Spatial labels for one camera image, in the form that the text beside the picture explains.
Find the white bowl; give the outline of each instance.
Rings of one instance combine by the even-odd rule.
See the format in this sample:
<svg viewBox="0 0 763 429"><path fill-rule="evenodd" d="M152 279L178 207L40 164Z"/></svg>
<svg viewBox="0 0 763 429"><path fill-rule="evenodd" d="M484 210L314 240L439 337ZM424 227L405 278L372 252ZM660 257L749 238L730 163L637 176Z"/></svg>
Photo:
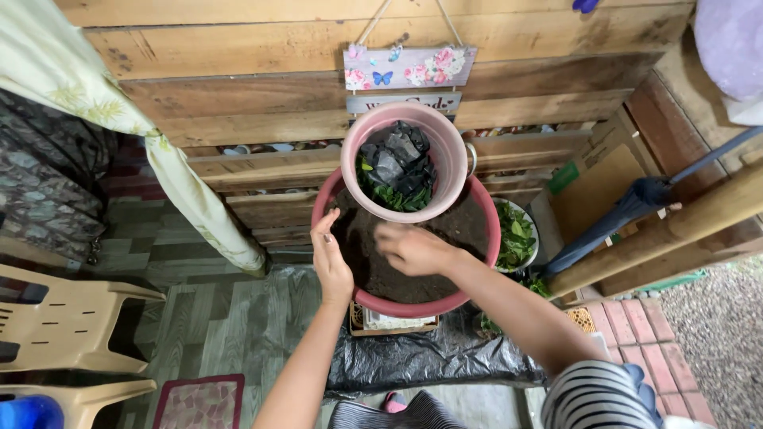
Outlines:
<svg viewBox="0 0 763 429"><path fill-rule="evenodd" d="M511 205L511 208L513 208L514 210L521 210L524 213L523 218L526 221L530 221L530 227L533 229L533 235L531 235L531 237L535 239L535 243L533 244L533 253L530 255L529 258L527 258L527 260L522 265L518 266L516 269L527 268L531 263L533 263L533 261L535 260L536 256L538 256L538 249L540 247L540 239L538 238L538 228L535 226L535 221L533 221L533 219L530 217L530 215L527 214L527 212L524 211L523 208L521 208L520 206L514 204L513 202L511 202L511 201L509 201L509 200L507 200L505 198L496 198L496 197L493 197L492 199L493 199L493 204L496 204L496 205L497 204L509 203ZM499 273L511 273L510 270L505 269L505 268L498 268L497 266L495 267L495 270L498 271Z"/></svg>

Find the blue container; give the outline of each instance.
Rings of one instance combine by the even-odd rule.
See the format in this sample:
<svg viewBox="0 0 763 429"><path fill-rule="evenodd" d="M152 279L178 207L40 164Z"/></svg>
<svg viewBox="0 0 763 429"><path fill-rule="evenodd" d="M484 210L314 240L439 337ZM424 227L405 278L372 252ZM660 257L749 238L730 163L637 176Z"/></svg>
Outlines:
<svg viewBox="0 0 763 429"><path fill-rule="evenodd" d="M63 429L63 411L44 395L0 402L0 429Z"/></svg>

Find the person's left hand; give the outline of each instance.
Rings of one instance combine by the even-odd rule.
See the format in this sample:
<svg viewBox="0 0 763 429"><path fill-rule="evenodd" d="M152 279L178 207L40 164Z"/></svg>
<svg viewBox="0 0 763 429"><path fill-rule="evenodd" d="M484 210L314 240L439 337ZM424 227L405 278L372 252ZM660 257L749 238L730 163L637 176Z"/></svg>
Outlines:
<svg viewBox="0 0 763 429"><path fill-rule="evenodd" d="M342 305L346 308L353 297L355 282L353 272L344 262L339 244L331 234L331 225L339 214L338 208L329 210L310 231L310 238L313 241L313 265L323 291L323 303Z"/></svg>

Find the blue umbrella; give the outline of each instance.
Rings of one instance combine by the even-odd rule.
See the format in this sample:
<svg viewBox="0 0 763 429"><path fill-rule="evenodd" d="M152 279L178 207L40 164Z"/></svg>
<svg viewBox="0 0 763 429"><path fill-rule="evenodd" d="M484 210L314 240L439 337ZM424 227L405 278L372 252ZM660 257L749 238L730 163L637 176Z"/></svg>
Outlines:
<svg viewBox="0 0 763 429"><path fill-rule="evenodd" d="M672 178L650 176L635 180L625 195L615 202L612 210L554 256L543 270L543 275L550 277L560 273L629 222L669 205L673 185L761 132L763 132L763 126L743 131Z"/></svg>

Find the foot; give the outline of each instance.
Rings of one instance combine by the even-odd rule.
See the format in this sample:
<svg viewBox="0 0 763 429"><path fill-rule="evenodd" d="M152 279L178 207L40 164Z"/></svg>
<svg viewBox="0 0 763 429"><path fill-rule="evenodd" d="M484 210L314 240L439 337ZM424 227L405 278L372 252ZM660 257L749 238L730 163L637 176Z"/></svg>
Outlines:
<svg viewBox="0 0 763 429"><path fill-rule="evenodd" d="M388 413L399 413L407 407L407 402L403 395L397 392L389 392L384 398L384 402L381 403L382 411Z"/></svg>

